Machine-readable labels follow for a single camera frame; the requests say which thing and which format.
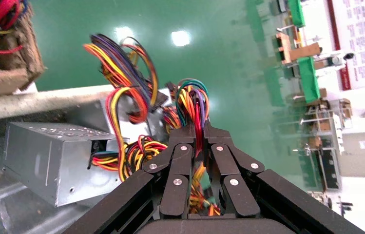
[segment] green floor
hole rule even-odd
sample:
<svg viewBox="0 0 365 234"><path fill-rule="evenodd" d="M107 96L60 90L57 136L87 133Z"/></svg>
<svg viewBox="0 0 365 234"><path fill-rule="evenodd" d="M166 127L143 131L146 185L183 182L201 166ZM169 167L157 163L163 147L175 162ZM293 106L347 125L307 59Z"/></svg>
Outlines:
<svg viewBox="0 0 365 234"><path fill-rule="evenodd" d="M161 85L196 78L210 92L213 126L230 131L236 146L296 184L320 189L318 173L301 164L300 129L277 124L297 120L289 96L300 92L274 49L283 25L277 1L262 0L31 0L34 29L48 68L40 91L107 84L99 61L82 44L89 35L129 28L154 61ZM171 33L185 31L178 47Z"/></svg>

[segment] wooden board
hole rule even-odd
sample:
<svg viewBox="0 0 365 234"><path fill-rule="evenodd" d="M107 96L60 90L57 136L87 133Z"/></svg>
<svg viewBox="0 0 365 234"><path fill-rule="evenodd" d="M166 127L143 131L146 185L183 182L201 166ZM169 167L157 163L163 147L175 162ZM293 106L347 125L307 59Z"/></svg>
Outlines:
<svg viewBox="0 0 365 234"><path fill-rule="evenodd" d="M288 37L288 35L284 33L277 33L275 37L277 38L278 51L280 52L281 63L282 64L292 63L292 60L290 58L290 51L291 51L290 38Z"/></svg>
<svg viewBox="0 0 365 234"><path fill-rule="evenodd" d="M290 60L294 61L302 57L311 57L320 54L319 43L314 43L308 46L300 47L290 51Z"/></svg>

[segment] green wire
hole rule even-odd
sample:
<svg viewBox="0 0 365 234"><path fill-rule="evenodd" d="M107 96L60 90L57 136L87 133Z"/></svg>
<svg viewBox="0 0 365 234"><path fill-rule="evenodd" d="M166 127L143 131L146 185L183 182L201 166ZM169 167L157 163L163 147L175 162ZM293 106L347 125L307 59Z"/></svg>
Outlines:
<svg viewBox="0 0 365 234"><path fill-rule="evenodd" d="M193 85L193 86L196 86L202 90L204 90L204 92L207 94L208 96L208 89L205 87L204 83L200 82L199 80L197 79L190 79L190 80L187 80L185 81L184 83L181 84L181 86L179 87L178 91L176 92L176 96L175 96L175 106L176 106L176 110L177 110L177 113L178 113L178 116L179 118L181 119L181 122L182 122L182 125L183 126L186 126L187 125L187 122L185 121L185 118L182 114L182 111L181 109L179 108L179 105L178 105L178 99L179 99L179 94L181 92L181 89L183 89L185 86L188 86L188 85Z"/></svg>

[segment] poster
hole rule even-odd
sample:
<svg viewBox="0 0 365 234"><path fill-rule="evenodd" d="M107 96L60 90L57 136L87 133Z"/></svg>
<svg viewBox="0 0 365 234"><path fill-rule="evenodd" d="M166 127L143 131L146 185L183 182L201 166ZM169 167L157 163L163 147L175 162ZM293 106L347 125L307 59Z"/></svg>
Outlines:
<svg viewBox="0 0 365 234"><path fill-rule="evenodd" d="M343 90L365 87L365 0L328 0L336 50L355 57L340 70Z"/></svg>

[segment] power supply unit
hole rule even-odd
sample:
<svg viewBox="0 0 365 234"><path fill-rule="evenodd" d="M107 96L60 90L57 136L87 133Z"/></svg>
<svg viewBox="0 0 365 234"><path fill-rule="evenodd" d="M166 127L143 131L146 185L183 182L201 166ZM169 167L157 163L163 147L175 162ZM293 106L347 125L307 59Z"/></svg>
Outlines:
<svg viewBox="0 0 365 234"><path fill-rule="evenodd" d="M4 168L55 207L111 192L117 172L91 166L99 147L118 152L115 135L66 123L9 123Z"/></svg>

